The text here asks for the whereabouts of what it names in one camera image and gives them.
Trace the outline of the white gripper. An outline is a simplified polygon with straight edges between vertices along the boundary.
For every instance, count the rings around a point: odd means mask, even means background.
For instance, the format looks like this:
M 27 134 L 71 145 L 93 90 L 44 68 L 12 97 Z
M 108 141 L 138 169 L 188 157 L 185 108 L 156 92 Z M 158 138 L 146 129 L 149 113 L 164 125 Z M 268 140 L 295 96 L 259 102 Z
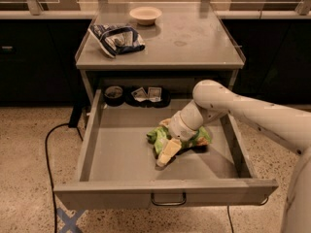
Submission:
M 162 120 L 159 125 L 168 127 L 169 134 L 172 138 L 175 138 L 168 141 L 165 148 L 161 151 L 157 158 L 156 165 L 159 167 L 164 167 L 181 149 L 181 141 L 188 141 L 196 134 L 196 132 L 184 124 L 180 111 L 178 111 L 173 117 Z

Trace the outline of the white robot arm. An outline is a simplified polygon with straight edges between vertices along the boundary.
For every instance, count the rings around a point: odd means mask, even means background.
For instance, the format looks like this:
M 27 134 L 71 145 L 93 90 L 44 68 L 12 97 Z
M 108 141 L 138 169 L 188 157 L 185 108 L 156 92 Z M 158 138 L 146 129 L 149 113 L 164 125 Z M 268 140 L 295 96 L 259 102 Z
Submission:
M 165 166 L 205 123 L 231 115 L 299 156 L 291 177 L 281 233 L 311 232 L 311 113 L 240 96 L 212 80 L 196 84 L 192 100 L 168 120 L 171 139 L 159 154 Z

